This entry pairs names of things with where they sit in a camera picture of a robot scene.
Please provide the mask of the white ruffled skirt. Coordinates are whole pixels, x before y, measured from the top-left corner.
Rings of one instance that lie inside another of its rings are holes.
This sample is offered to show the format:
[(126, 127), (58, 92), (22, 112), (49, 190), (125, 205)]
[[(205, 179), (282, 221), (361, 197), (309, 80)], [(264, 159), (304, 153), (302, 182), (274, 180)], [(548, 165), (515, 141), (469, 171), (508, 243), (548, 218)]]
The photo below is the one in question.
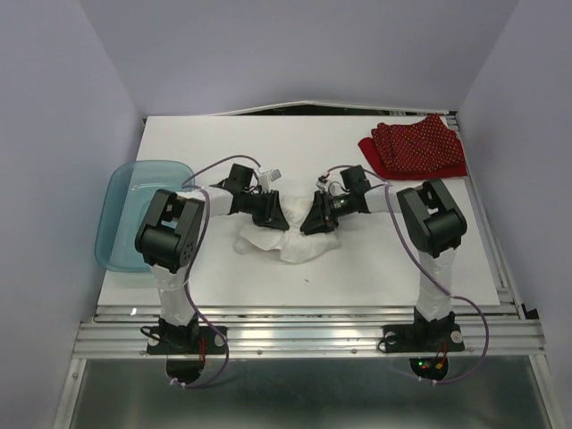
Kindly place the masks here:
[(341, 245), (335, 232), (302, 233), (300, 227), (309, 214), (311, 198), (283, 196), (280, 204), (290, 228), (287, 231), (269, 229), (249, 221), (241, 228), (234, 244), (238, 254), (272, 252), (285, 263), (304, 264)]

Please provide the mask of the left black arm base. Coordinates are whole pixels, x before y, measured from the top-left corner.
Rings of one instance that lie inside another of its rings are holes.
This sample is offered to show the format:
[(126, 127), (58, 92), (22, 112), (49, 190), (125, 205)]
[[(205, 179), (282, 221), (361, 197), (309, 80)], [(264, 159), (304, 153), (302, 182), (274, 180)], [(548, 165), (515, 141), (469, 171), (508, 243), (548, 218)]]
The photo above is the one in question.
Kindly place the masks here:
[[(144, 325), (139, 332), (147, 340), (149, 356), (167, 357), (165, 372), (170, 384), (182, 389), (199, 389), (213, 384), (230, 360), (230, 349), (224, 326), (201, 326), (198, 317), (186, 326), (168, 324), (160, 318), (158, 325)], [(206, 358), (222, 356), (223, 363), (214, 375), (205, 376)]]

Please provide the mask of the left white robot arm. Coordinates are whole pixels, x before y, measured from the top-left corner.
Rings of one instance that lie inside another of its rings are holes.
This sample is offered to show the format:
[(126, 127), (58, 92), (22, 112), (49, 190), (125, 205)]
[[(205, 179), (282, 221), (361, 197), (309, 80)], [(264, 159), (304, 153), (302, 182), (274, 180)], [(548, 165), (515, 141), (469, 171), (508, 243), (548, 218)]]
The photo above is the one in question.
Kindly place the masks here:
[(143, 256), (156, 279), (161, 313), (168, 327), (168, 341), (180, 352), (198, 345), (198, 329), (191, 322), (197, 311), (187, 298), (190, 268), (194, 264), (208, 221), (213, 216), (246, 214), (255, 226), (287, 231), (290, 226), (280, 204), (279, 192), (271, 188), (282, 177), (274, 169), (256, 172), (234, 164), (228, 177), (181, 194), (166, 189), (155, 192), (135, 238), (135, 249)]

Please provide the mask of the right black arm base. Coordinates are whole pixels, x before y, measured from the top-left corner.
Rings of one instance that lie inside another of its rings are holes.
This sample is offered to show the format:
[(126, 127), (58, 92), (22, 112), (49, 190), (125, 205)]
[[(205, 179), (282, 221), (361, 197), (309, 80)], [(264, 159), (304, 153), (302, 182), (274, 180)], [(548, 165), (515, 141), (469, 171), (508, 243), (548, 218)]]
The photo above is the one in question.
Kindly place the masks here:
[(409, 364), (414, 375), (431, 383), (445, 382), (449, 354), (465, 350), (456, 315), (427, 321), (416, 309), (412, 324), (386, 324), (377, 349), (384, 354), (414, 354)]

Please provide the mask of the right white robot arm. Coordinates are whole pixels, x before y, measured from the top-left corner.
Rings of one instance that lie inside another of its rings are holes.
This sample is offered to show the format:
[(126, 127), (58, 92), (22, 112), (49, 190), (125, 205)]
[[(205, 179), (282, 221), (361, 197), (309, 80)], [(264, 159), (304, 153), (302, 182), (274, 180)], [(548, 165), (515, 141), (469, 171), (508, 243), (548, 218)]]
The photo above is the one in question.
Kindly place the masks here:
[(318, 178), (318, 190), (299, 230), (309, 236), (334, 231), (346, 215), (387, 213), (401, 245), (419, 270), (415, 313), (422, 318), (411, 327), (412, 341), (430, 349), (443, 338), (439, 322), (452, 313), (452, 265), (467, 233), (467, 220), (441, 179), (398, 191), (383, 180), (372, 186), (360, 165), (338, 166), (341, 194), (330, 191), (329, 172)]

